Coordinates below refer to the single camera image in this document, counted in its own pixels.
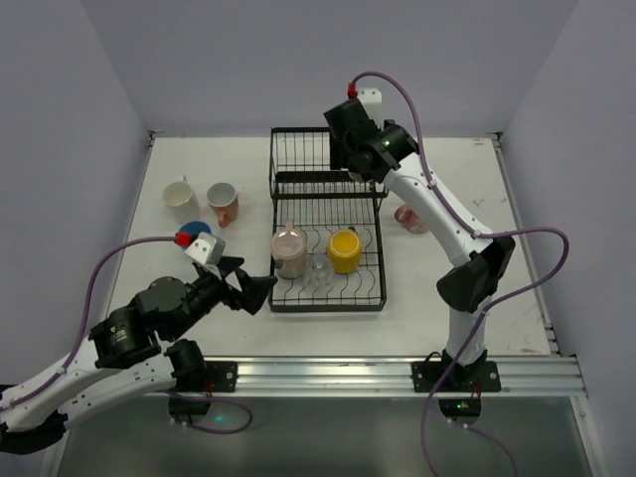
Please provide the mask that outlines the salmon floral mug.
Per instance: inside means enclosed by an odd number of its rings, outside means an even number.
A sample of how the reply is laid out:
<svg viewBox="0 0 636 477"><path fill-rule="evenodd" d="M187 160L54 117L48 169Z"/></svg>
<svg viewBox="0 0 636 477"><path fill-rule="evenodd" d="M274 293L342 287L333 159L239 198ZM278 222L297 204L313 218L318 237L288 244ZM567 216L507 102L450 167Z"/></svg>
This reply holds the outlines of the salmon floral mug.
<svg viewBox="0 0 636 477"><path fill-rule="evenodd" d="M214 184L208 189L206 198L221 228L226 228L238 218L239 195L233 185L225 182Z"/></svg>

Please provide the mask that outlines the white ceramic mug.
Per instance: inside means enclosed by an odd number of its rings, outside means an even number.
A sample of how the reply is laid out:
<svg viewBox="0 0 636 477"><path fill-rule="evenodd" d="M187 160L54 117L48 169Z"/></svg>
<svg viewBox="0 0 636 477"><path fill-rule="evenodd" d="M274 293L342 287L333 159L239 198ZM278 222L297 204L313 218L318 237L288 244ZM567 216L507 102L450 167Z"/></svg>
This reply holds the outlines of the white ceramic mug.
<svg viewBox="0 0 636 477"><path fill-rule="evenodd" d="M185 175L164 188L162 200L171 217L179 224L200 218L196 192Z"/></svg>

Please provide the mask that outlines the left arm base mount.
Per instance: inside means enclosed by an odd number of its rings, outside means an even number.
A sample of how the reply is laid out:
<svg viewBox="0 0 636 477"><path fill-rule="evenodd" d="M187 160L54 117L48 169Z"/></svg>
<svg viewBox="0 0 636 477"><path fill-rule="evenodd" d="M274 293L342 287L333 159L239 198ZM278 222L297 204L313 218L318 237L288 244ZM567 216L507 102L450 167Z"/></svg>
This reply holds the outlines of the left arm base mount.
<svg viewBox="0 0 636 477"><path fill-rule="evenodd" d="M195 371L177 379L173 389L177 394L214 394L233 393L238 378L238 363L234 361L207 361L204 371ZM193 402L169 397L168 412L175 420L198 423L211 409L210 402Z"/></svg>

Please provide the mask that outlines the clear glass cup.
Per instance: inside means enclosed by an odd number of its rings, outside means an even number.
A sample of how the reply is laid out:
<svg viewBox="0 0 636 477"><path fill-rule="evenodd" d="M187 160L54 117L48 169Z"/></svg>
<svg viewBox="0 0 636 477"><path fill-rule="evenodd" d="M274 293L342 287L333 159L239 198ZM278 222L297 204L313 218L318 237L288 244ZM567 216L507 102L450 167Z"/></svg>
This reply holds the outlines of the clear glass cup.
<svg viewBox="0 0 636 477"><path fill-rule="evenodd" d="M333 284L335 269L327 254L312 254L305 263L305 282L312 291L326 292Z"/></svg>

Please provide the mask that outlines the pink floral mug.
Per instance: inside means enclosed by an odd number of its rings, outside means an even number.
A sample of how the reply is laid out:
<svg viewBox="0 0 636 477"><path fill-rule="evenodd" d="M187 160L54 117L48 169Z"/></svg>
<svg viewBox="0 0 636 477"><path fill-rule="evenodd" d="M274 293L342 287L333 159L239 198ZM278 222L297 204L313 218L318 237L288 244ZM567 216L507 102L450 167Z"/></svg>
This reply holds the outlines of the pink floral mug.
<svg viewBox="0 0 636 477"><path fill-rule="evenodd" d="M404 229L412 234L422 235L428 232L428 226L419 218L411 206L402 205L398 207L394 217Z"/></svg>

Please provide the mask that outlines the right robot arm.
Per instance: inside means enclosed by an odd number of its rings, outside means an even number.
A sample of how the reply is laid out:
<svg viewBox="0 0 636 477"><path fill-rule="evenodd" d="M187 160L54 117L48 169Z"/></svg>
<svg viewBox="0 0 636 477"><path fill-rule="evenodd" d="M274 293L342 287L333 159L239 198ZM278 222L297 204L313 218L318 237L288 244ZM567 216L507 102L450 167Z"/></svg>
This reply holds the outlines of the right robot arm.
<svg viewBox="0 0 636 477"><path fill-rule="evenodd" d="M423 148L403 127L390 122L377 126L356 98L324 117L334 142L332 168L383 184L413 209L441 245L451 264L436 283L450 312L442 374L454 386L474 377L487 359L482 314L508 267L514 240L490 236L422 165Z"/></svg>

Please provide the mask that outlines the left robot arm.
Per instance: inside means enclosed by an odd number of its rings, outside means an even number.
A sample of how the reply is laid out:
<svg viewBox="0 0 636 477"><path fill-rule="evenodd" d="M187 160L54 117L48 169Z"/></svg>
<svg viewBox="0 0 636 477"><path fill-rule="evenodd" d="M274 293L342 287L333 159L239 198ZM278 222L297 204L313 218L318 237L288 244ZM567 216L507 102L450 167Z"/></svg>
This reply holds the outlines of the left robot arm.
<svg viewBox="0 0 636 477"><path fill-rule="evenodd" d="M1 450L25 455L57 443L82 418L148 393L205 393L212 377L185 337L218 305L255 314L277 279L252 277L238 257L192 283L164 276L91 328L76 352L1 392Z"/></svg>

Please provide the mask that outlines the blue tumbler cup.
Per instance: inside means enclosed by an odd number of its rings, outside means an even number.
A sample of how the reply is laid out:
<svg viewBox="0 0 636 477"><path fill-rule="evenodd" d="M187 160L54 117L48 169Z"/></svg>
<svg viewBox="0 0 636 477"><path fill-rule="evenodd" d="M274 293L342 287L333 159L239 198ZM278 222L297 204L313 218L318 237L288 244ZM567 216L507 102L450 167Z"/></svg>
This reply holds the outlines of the blue tumbler cup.
<svg viewBox="0 0 636 477"><path fill-rule="evenodd" d="M210 234L212 232L211 227L203 221L190 221L183 224L179 228L180 233L189 234L192 236L197 236L198 234Z"/></svg>

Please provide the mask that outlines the iridescent pink mug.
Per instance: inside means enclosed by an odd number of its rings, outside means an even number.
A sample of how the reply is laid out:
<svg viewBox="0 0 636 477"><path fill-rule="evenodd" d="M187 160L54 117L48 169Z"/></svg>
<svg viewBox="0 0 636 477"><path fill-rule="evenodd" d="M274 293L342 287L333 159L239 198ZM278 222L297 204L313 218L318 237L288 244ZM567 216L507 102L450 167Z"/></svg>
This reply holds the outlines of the iridescent pink mug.
<svg viewBox="0 0 636 477"><path fill-rule="evenodd" d="M305 234L291 219L273 234L270 251L274 268L281 277L295 279L303 275L307 259L307 240Z"/></svg>

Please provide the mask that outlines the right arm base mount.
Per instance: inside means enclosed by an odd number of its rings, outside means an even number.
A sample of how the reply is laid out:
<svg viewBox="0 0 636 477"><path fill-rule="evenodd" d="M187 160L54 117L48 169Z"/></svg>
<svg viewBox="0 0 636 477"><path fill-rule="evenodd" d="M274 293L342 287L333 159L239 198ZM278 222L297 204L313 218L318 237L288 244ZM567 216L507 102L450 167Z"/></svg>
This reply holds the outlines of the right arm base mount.
<svg viewBox="0 0 636 477"><path fill-rule="evenodd" d="M445 372L451 358L445 353L432 352L423 361L410 364L413 390L428 394ZM464 394L464 397L441 397L440 412L452 421L463 424L475 423L482 412L482 395L499 393L502 390L497 364L484 352L475 363L467 366L455 365L437 389L442 394Z"/></svg>

